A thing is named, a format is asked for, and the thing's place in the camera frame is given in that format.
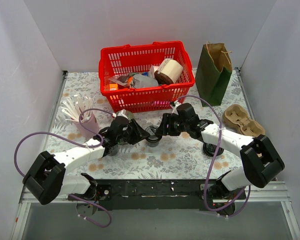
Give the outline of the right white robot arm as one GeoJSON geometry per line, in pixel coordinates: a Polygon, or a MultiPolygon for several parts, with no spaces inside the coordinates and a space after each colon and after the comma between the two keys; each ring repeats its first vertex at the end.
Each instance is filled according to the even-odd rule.
{"type": "Polygon", "coordinates": [[[226,172],[208,188],[211,196],[227,199],[235,190],[249,185],[264,188],[284,170],[285,164],[267,136],[245,136],[221,129],[211,120],[200,119],[189,103],[179,105],[176,111],[163,114],[157,136],[187,132],[191,138],[221,147],[241,159],[242,167],[226,172]]]}

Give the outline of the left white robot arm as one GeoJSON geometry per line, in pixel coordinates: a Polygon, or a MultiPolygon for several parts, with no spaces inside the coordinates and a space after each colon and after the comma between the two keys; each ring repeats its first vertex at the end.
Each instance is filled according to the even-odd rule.
{"type": "Polygon", "coordinates": [[[134,119],[117,116],[109,127],[101,130],[83,146],[54,154],[41,152],[22,183],[42,205],[49,204],[59,195],[92,200],[97,196],[97,181],[87,173],[69,173],[91,160],[113,155],[120,143],[135,145],[148,137],[150,133],[134,119]]]}

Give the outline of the black cup lid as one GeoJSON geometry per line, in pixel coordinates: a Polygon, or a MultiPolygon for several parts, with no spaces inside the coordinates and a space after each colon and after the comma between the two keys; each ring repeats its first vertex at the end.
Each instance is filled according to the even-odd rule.
{"type": "Polygon", "coordinates": [[[148,126],[145,131],[149,133],[149,137],[146,138],[148,142],[156,143],[162,139],[161,135],[156,135],[158,127],[154,125],[148,126]]]}

